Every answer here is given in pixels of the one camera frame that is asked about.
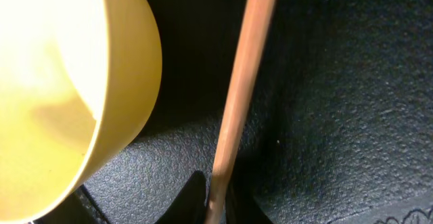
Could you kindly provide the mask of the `yellow bowl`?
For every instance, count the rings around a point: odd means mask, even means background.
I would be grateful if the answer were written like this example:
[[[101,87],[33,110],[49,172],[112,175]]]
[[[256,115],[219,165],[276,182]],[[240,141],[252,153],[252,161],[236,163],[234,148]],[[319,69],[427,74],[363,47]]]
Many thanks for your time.
[[[161,77],[147,0],[1,0],[1,222],[43,217],[131,143]]]

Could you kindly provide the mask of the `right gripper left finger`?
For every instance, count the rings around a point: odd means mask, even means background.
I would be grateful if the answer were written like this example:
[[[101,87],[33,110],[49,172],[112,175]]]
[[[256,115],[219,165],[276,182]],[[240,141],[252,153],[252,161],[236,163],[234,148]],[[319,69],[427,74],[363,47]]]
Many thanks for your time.
[[[202,171],[194,171],[155,224],[202,224],[205,200],[206,178]]]

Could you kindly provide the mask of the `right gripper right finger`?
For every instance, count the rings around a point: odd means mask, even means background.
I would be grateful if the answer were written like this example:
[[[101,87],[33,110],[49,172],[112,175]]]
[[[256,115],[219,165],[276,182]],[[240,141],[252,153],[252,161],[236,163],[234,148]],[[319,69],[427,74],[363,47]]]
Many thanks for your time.
[[[225,212],[227,224],[273,224],[252,195],[234,181],[228,185]]]

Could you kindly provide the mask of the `wooden chopstick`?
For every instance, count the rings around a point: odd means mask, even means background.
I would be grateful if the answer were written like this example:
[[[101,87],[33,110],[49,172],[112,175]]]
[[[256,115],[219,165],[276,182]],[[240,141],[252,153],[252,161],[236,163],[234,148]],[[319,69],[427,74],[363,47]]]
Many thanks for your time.
[[[212,166],[204,224],[218,224],[276,0],[246,0]]]

